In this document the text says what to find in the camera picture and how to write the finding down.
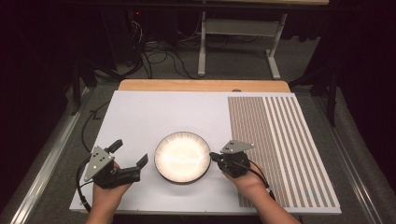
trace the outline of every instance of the desk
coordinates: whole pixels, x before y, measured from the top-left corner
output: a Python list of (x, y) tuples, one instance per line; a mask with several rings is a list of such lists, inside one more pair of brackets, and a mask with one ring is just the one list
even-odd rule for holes
[[(213, 2), (240, 2), (240, 3), (259, 3), (259, 4), (294, 4), (294, 5), (328, 5), (329, 0), (214, 0)], [(201, 47), (198, 59), (198, 76), (205, 75), (206, 65), (206, 34), (218, 35), (257, 35), (269, 36), (274, 39), (271, 49), (267, 49), (266, 58), (270, 66), (273, 79), (280, 79), (280, 74), (276, 66), (276, 48), (285, 26), (287, 14), (282, 14), (279, 21), (239, 21), (239, 20), (218, 20), (208, 19), (206, 12), (202, 12), (201, 22)]]
[[(243, 92), (230, 92), (234, 89)], [(255, 125), (252, 120), (256, 118), (253, 116), (240, 118), (256, 108), (239, 106), (240, 102), (244, 104), (244, 99), (253, 98), (258, 100), (258, 105), (268, 105), (265, 108), (272, 110), (268, 115), (271, 119), (279, 120), (282, 117), (281, 108), (288, 110), (295, 119), (285, 116), (282, 118), (290, 122)], [(238, 108), (243, 110), (242, 113), (232, 112), (239, 111)], [(160, 176), (153, 162), (155, 148), (169, 133), (181, 131), (197, 133), (214, 152), (219, 152), (230, 139), (253, 142), (255, 149), (249, 150), (247, 154), (266, 169), (275, 195), (286, 210), (298, 214), (341, 213), (306, 123), (302, 117), (295, 117), (297, 114), (302, 115), (298, 102), (283, 81), (121, 82), (119, 91), (113, 95), (95, 145), (108, 147), (115, 140), (122, 139), (124, 145), (114, 154), (121, 167), (134, 166), (146, 153), (149, 162), (142, 170), (141, 181), (134, 183), (131, 190), (124, 195), (118, 213), (227, 216), (256, 214), (253, 207), (238, 197), (234, 185), (224, 178), (213, 162), (200, 180), (186, 186), (171, 184)], [(238, 120), (243, 121), (242, 125), (232, 127)], [(302, 127), (289, 134), (291, 126)], [(265, 129), (266, 133), (262, 134), (266, 136), (265, 141), (258, 140), (262, 137), (260, 134), (252, 136), (257, 133), (257, 128), (260, 132)], [(286, 135), (294, 140), (286, 140)], [(90, 202), (92, 187), (82, 190)], [(77, 194), (70, 209), (84, 211)]]

